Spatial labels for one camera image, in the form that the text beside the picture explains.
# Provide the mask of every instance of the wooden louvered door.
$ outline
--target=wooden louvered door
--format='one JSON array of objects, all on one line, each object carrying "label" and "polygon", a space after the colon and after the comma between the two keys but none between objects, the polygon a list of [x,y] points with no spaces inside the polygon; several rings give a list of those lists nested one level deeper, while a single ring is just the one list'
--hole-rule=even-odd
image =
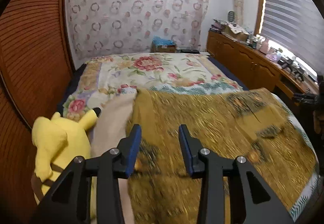
[{"label": "wooden louvered door", "polygon": [[64,0],[11,0],[0,16],[0,223],[28,223],[36,149],[31,129],[50,117],[71,79]]},{"label": "wooden louvered door", "polygon": [[0,86],[0,223],[27,223],[33,213],[35,154],[30,129]]},{"label": "wooden louvered door", "polygon": [[71,79],[64,0],[11,0],[0,16],[0,68],[22,117],[50,117]]}]

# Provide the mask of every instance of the blue plastic bag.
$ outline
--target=blue plastic bag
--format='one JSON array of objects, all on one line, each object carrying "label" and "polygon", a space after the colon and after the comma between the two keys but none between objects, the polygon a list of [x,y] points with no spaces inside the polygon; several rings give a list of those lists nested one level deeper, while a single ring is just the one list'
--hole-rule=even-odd
[{"label": "blue plastic bag", "polygon": [[170,39],[162,39],[159,36],[154,36],[152,40],[155,46],[162,46],[162,45],[175,45],[175,43]]}]

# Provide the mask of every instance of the wooden dresser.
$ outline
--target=wooden dresser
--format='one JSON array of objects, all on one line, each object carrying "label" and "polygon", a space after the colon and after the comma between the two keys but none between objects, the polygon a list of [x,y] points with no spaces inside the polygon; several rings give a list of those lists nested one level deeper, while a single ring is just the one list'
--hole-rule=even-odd
[{"label": "wooden dresser", "polygon": [[275,91],[279,88],[289,99],[295,92],[305,93],[307,88],[312,93],[318,93],[314,83],[294,79],[263,53],[219,33],[209,31],[207,51],[250,90],[266,88]]}]

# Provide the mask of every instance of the floral bedspread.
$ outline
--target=floral bedspread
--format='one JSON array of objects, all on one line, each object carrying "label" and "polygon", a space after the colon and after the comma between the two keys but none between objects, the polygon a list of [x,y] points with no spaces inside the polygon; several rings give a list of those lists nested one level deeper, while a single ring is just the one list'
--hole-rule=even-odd
[{"label": "floral bedspread", "polygon": [[78,121],[87,110],[104,107],[125,90],[154,88],[165,84],[171,90],[219,83],[218,93],[241,90],[206,56],[184,53],[140,53],[97,57],[87,62],[77,90],[64,103],[63,116]]}]

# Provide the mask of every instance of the dark blue bed sheet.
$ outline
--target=dark blue bed sheet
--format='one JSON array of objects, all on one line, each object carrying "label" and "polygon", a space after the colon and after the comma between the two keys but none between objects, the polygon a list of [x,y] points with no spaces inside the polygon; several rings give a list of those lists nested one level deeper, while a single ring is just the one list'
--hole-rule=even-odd
[{"label": "dark blue bed sheet", "polygon": [[73,77],[64,92],[63,99],[57,104],[56,111],[59,112],[61,116],[63,116],[63,104],[66,102],[69,95],[73,94],[77,90],[80,77],[83,74],[85,68],[86,64],[82,64],[81,67],[73,73]]},{"label": "dark blue bed sheet", "polygon": [[212,57],[208,57],[208,59],[218,68],[220,69],[229,79],[236,81],[240,86],[243,87],[243,90],[248,90],[244,83],[242,83],[234,74],[232,74],[223,64],[219,63]]}]

